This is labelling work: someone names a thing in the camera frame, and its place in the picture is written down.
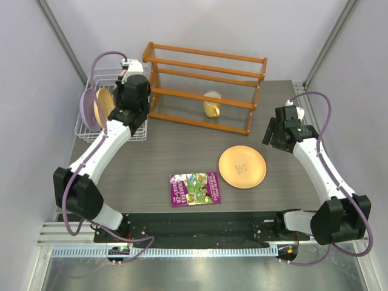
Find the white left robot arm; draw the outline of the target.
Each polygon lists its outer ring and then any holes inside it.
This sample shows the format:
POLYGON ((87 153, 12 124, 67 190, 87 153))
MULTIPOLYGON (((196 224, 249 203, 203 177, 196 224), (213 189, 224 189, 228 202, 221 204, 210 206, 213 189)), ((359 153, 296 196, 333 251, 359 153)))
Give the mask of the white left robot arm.
POLYGON ((124 241, 129 234, 123 214, 104 202, 97 184, 117 151, 146 121, 151 86, 144 75, 136 74, 116 90, 118 104, 109 114, 102 132, 76 162, 67 169, 57 168, 53 174, 56 203, 72 236, 79 232, 71 229, 68 212, 78 215, 81 221, 107 228, 109 236, 117 242, 124 241))

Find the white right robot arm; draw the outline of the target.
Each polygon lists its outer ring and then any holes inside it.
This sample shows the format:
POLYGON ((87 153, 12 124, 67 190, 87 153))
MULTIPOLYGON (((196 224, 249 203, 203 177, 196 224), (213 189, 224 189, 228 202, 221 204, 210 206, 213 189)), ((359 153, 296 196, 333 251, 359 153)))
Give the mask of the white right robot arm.
POLYGON ((365 221, 371 202, 358 196, 343 181, 318 141, 311 125, 302 125, 294 105, 278 107, 269 121, 263 144, 291 153, 304 167, 321 202, 315 212, 283 210, 274 223, 275 235, 288 239, 295 232, 311 235, 321 245, 352 241, 364 237, 365 221))

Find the yellow plate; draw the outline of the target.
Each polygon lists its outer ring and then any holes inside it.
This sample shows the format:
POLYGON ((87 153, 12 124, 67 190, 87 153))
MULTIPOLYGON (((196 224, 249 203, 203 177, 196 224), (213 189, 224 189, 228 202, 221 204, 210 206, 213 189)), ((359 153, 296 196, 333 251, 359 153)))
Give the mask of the yellow plate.
POLYGON ((218 162, 225 182, 239 189, 250 189, 263 182, 267 166, 263 156, 255 149, 236 145, 225 150, 218 162))

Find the purple plate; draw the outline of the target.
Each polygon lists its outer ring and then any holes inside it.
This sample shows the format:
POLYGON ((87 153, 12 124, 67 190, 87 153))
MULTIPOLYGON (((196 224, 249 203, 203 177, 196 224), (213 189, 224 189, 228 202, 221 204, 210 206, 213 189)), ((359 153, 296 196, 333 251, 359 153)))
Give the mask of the purple plate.
POLYGON ((101 130, 100 126, 95 120, 95 114, 93 110, 94 97, 91 89, 86 89, 81 95, 79 101, 79 113, 84 125, 91 132, 98 132, 101 130))

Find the orange plate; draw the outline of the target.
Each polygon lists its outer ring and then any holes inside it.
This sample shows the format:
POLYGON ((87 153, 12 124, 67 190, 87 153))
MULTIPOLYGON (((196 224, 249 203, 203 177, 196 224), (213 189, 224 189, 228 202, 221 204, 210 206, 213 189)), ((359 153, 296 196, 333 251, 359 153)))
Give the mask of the orange plate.
MULTIPOLYGON (((114 103, 112 94, 110 93, 110 91, 107 88, 102 87, 96 92, 96 98, 99 101, 99 104, 102 108, 103 116, 105 117, 105 120, 107 121, 109 115, 111 114, 111 112, 115 108, 115 103, 114 103)), ((95 119, 96 119, 97 124, 100 126, 101 129, 103 129, 104 124, 102 121, 102 115, 99 113, 98 106, 97 106, 96 102, 94 102, 94 104, 93 104, 93 110, 94 110, 95 119)))

